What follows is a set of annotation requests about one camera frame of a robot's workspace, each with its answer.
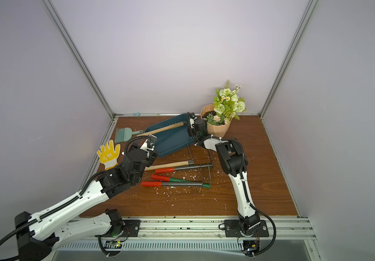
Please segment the wooden handle hoe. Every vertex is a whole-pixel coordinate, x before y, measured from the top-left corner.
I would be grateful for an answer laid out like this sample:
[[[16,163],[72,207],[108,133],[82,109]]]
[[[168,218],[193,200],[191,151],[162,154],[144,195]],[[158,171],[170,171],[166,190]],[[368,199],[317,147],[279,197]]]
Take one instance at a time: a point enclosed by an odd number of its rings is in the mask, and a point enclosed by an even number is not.
[[[165,169],[165,168],[170,168],[170,167],[188,166],[188,165],[193,165],[193,164],[194,164],[193,160],[188,160],[188,161],[181,161],[181,162],[174,162],[174,163],[167,163],[167,164],[152,165],[150,167],[146,167],[145,171]]]
[[[138,134],[136,137],[150,136],[150,135],[154,135],[154,134],[157,134],[157,133],[160,133],[160,132],[168,131],[170,129],[175,129],[175,128],[178,128],[178,127],[183,127],[184,125],[185,125],[184,122],[178,122],[178,123],[166,126],[166,127],[162,127],[162,128],[159,128],[159,129],[155,129],[155,130],[149,131],[149,132]]]

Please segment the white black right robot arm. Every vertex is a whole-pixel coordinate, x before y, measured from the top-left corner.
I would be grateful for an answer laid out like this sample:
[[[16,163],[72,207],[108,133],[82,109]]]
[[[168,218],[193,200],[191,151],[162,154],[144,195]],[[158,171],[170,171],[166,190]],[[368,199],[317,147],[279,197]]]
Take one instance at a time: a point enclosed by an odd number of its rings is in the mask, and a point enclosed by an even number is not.
[[[207,131],[207,123],[188,113],[188,133],[193,137],[196,146],[217,152],[220,165],[232,182],[236,201],[240,230],[249,235],[261,225],[260,216],[264,216],[276,232],[274,221],[267,214],[257,209],[252,200],[248,185],[248,160],[241,143],[236,139],[225,139]]]

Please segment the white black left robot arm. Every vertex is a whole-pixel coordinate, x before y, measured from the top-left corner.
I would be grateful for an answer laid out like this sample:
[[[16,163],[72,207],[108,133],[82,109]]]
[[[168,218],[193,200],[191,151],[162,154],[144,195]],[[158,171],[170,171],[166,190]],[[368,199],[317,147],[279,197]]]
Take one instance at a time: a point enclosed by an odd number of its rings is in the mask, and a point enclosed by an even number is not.
[[[129,230],[116,209],[73,221],[88,209],[106,202],[137,185],[145,168],[150,167],[157,153],[151,137],[144,144],[127,142],[122,161],[117,162],[120,145],[109,141],[97,152],[105,170],[97,172],[83,188],[63,201],[40,212],[23,212],[15,217],[15,230],[0,240],[0,247],[16,238],[18,254],[13,261],[42,261],[53,251],[68,243],[95,236],[119,238]]]

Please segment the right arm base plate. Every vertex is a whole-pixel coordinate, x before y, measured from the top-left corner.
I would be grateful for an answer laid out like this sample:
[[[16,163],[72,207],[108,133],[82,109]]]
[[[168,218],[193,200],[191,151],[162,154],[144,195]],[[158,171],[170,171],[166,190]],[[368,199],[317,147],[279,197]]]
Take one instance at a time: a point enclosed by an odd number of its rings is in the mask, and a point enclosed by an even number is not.
[[[248,226],[245,223],[242,223],[240,220],[228,219],[223,221],[220,229],[228,238],[268,238],[270,236],[268,226],[266,225],[266,222],[264,220],[260,220],[260,222],[254,226]]]

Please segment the grey hoe red grip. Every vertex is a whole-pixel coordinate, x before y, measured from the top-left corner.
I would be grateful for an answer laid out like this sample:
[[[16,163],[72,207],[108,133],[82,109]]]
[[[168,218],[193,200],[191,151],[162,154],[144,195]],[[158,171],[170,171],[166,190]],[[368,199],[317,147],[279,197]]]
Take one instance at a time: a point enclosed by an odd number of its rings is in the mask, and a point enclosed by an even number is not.
[[[212,163],[188,165],[188,166],[176,166],[176,167],[167,167],[167,168],[162,168],[162,169],[156,169],[155,173],[156,174],[164,174],[164,173],[175,172],[175,171],[178,171],[178,170],[194,170],[194,169],[212,168],[212,167],[213,167]]]

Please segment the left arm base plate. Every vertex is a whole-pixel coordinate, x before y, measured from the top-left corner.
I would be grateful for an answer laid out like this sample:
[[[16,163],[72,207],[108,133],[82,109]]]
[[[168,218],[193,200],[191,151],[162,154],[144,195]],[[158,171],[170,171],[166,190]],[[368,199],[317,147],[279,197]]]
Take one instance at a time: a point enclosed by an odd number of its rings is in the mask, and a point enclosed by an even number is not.
[[[131,238],[137,237],[141,227],[141,220],[123,220],[121,224],[114,225],[107,231],[106,234],[101,235],[101,237],[109,238]]]

